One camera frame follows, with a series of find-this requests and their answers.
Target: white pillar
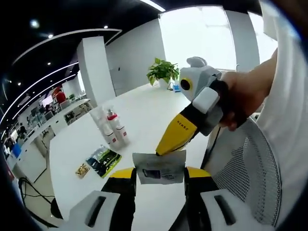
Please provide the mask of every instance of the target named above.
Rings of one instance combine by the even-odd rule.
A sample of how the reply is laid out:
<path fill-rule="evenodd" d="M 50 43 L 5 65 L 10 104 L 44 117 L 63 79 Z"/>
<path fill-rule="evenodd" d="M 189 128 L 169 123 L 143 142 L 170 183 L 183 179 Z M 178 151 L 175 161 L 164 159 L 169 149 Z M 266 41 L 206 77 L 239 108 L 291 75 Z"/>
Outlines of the white pillar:
<path fill-rule="evenodd" d="M 247 13 L 226 11 L 235 46 L 237 70 L 247 72 L 260 64 L 256 33 Z"/>
<path fill-rule="evenodd" d="M 93 107 L 115 97 L 103 37 L 82 39 L 77 48 L 79 69 Z"/>

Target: small card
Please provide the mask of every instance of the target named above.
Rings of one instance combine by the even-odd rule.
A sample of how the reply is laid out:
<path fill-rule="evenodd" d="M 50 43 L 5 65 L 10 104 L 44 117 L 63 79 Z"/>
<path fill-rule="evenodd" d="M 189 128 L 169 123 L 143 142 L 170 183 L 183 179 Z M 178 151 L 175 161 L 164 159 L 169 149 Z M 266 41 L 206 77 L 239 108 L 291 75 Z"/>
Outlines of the small card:
<path fill-rule="evenodd" d="M 172 152 L 164 156 L 133 153 L 133 162 L 141 184 L 182 183 L 186 151 Z"/>
<path fill-rule="evenodd" d="M 178 86 L 178 85 L 173 85 L 173 90 L 174 90 L 174 92 L 180 92 L 181 90 L 180 90 L 180 87 Z"/>

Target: computer monitor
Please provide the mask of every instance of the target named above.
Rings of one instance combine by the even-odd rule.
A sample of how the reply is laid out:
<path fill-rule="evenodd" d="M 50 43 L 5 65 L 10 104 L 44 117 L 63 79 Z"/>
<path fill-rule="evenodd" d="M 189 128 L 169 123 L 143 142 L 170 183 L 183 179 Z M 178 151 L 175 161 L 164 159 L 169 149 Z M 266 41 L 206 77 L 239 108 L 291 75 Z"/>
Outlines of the computer monitor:
<path fill-rule="evenodd" d="M 46 105 L 51 104 L 51 103 L 52 103 L 52 101 L 53 101 L 53 98 L 52 98 L 52 96 L 51 96 L 51 95 L 50 95 L 50 96 L 48 96 L 46 99 L 43 99 L 43 100 L 42 100 L 43 107 L 46 107 Z"/>

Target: green leaves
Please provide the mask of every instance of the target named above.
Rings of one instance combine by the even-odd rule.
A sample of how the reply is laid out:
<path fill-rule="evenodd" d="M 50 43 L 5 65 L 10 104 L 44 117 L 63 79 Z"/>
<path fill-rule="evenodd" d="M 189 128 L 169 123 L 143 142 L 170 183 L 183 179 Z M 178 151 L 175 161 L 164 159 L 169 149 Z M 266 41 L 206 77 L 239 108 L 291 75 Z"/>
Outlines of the green leaves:
<path fill-rule="evenodd" d="M 156 64 L 160 64 L 160 61 L 161 61 L 160 59 L 155 58 L 155 63 L 156 63 Z"/>
<path fill-rule="evenodd" d="M 155 82 L 155 77 L 154 76 L 151 76 L 150 77 L 150 84 L 153 86 L 154 82 Z"/>
<path fill-rule="evenodd" d="M 179 77 L 179 69 L 176 66 L 177 64 L 155 58 L 154 64 L 149 67 L 147 74 L 150 84 L 153 85 L 155 80 L 161 78 L 166 83 L 169 83 L 170 79 L 176 80 Z"/>

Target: office desk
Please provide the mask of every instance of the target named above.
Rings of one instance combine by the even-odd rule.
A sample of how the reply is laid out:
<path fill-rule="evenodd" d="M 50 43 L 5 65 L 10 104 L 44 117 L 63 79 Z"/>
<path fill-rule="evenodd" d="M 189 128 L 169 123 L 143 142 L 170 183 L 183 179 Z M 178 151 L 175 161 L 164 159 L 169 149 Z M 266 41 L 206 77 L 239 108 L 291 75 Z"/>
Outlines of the office desk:
<path fill-rule="evenodd" d="M 169 122 L 190 102 L 180 92 L 149 84 L 124 93 L 105 105 L 113 105 L 126 126 L 130 144 L 117 151 L 121 161 L 111 171 L 133 167 L 132 153 L 155 153 Z M 208 137 L 198 134 L 187 146 L 186 165 L 200 167 Z M 101 190 L 108 179 L 91 169 L 83 179 L 75 174 L 100 145 L 106 145 L 90 114 L 66 127 L 51 141 L 50 168 L 54 194 L 64 220 L 70 209 L 93 190 Z M 132 230 L 167 231 L 185 203 L 184 183 L 141 185 L 137 177 L 136 212 Z"/>
<path fill-rule="evenodd" d="M 40 127 L 36 127 L 35 131 L 21 146 L 21 153 L 18 158 L 15 158 L 14 156 L 9 157 L 10 159 L 7 161 L 9 167 L 13 170 L 17 164 L 22 173 L 33 183 L 47 167 L 46 159 L 44 158 L 46 153 L 42 153 L 42 150 L 40 150 L 36 140 L 49 126 L 51 126 L 53 132 L 57 135 L 62 129 L 68 126 L 64 115 L 89 101 L 89 99 L 79 100 L 54 115 Z"/>

